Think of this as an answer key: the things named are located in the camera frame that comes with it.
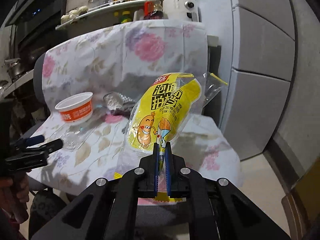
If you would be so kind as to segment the person's left hand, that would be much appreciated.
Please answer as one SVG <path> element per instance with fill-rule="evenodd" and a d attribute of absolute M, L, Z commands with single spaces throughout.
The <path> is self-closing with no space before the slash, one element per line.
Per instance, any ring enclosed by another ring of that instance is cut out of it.
<path fill-rule="evenodd" d="M 20 203 L 26 204 L 29 202 L 29 181 L 28 176 L 25 173 L 21 179 L 14 182 L 11 178 L 1 178 L 1 207 L 9 205 L 9 200 L 4 194 L 5 189 L 10 189 L 11 186 L 14 186 L 14 189 L 17 191 L 16 197 Z"/>

